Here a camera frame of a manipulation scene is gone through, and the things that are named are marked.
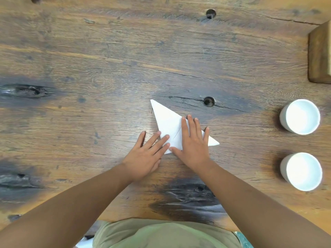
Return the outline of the person's right hand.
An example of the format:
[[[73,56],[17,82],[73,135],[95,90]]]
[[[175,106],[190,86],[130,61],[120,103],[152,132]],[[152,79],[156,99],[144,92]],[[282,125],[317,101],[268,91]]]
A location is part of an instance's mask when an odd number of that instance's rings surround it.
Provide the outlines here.
[[[187,137],[189,136],[188,120],[182,117],[181,119],[181,129],[182,129],[182,147],[183,151],[186,153],[186,161],[183,163],[188,166],[191,170],[197,171],[199,166],[210,161],[209,148],[204,148],[202,129],[199,123],[199,145],[188,145]]]

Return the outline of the person's left hand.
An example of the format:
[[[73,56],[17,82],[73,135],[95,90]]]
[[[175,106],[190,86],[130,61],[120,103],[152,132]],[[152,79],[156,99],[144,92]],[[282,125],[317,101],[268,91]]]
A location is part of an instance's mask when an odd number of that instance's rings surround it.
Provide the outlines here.
[[[123,159],[121,166],[131,182],[138,181],[153,172],[153,165],[164,154],[152,154],[150,148],[157,143],[161,132],[156,132],[141,148],[134,147]]]

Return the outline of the white paper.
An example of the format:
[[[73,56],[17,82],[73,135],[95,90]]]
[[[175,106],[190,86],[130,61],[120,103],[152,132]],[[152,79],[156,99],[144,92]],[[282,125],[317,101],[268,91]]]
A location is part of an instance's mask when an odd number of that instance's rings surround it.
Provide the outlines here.
[[[169,139],[165,143],[169,143],[170,147],[183,150],[181,129],[182,117],[157,101],[150,101],[156,118],[158,130],[161,132],[160,138],[163,138],[165,135],[169,135]]]

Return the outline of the person's right forearm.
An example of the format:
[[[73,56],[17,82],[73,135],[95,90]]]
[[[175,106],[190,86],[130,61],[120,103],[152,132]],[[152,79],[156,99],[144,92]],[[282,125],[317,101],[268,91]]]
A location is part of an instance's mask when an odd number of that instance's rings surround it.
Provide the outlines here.
[[[211,160],[195,168],[254,248],[331,248],[331,236]]]

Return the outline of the person's left forearm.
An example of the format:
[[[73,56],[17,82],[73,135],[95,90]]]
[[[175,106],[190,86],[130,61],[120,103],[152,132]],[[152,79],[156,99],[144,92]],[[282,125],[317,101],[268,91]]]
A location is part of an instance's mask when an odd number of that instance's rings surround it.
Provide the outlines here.
[[[0,231],[0,248],[73,248],[134,180],[120,164],[65,190]]]

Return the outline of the light green shirt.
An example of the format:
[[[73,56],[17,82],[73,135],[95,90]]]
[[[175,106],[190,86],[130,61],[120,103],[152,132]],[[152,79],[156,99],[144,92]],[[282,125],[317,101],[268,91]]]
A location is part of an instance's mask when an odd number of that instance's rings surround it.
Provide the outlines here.
[[[104,221],[93,248],[242,248],[233,232],[189,221],[130,218]]]

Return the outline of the white cup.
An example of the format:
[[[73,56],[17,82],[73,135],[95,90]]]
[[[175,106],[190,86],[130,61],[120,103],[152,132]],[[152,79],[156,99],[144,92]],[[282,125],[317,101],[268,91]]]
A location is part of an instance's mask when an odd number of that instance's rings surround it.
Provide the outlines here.
[[[281,110],[279,120],[287,131],[298,135],[308,135],[319,127],[321,115],[313,102],[298,99]]]
[[[286,156],[280,163],[283,178],[300,191],[315,190],[321,183],[323,171],[320,162],[305,152]]]

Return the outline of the white object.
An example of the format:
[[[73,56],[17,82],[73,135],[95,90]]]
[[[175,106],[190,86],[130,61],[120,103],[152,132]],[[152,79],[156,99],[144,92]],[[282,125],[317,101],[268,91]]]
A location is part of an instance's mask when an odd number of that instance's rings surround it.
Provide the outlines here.
[[[74,248],[93,248],[94,236],[84,236]]]

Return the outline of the teal patterned cloth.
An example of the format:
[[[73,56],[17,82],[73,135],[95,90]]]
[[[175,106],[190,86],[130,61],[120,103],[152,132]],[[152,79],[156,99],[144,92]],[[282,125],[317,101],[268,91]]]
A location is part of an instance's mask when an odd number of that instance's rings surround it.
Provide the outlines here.
[[[242,245],[242,248],[254,248],[243,233],[239,231],[234,231],[233,233],[237,237],[240,244]]]

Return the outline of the wooden block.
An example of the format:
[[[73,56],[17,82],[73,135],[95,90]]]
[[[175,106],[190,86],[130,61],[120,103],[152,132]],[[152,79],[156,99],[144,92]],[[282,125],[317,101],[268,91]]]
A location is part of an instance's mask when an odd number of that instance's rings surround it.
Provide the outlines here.
[[[331,84],[331,20],[309,33],[308,79],[314,83]]]

